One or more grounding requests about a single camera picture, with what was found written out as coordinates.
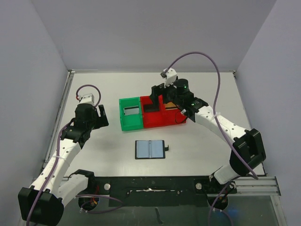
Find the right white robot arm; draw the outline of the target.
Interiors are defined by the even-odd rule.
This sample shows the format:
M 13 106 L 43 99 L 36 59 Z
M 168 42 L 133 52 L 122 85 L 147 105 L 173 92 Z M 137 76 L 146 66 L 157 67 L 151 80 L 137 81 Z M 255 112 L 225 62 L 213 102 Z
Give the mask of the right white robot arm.
M 221 116 L 189 90 L 186 79 L 176 79 L 168 86 L 164 83 L 153 86 L 150 94 L 153 104 L 158 105 L 160 97 L 163 103 L 173 103 L 186 118 L 206 127 L 230 146 L 229 163 L 212 174 L 213 180 L 224 185 L 238 177 L 258 179 L 254 169 L 266 159 L 258 130 L 245 129 Z

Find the silver credit card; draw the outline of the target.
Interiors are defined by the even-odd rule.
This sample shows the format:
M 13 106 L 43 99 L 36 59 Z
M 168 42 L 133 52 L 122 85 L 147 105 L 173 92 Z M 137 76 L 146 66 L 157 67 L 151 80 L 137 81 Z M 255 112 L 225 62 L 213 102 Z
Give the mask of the silver credit card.
M 124 115 L 135 115 L 140 113 L 140 108 L 139 106 L 129 106 L 124 108 Z

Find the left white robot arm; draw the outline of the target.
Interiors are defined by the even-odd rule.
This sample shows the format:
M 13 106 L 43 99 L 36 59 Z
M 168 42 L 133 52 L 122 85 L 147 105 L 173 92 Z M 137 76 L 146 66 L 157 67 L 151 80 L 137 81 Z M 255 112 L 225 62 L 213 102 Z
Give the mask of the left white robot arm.
M 78 169 L 74 178 L 61 185 L 67 169 L 82 150 L 95 129 L 109 125 L 103 105 L 78 104 L 75 117 L 62 127 L 58 134 L 56 151 L 33 181 L 18 193 L 21 217 L 30 223 L 56 226 L 61 220 L 65 206 L 77 194 L 97 191 L 95 175 L 91 171 Z

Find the black VIP credit card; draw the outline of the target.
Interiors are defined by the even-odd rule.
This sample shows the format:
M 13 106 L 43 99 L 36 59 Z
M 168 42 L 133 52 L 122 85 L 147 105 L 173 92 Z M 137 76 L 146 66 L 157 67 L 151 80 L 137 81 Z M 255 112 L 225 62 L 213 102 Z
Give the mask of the black VIP credit card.
M 146 113 L 159 112 L 159 106 L 154 104 L 145 104 L 143 105 L 143 110 Z

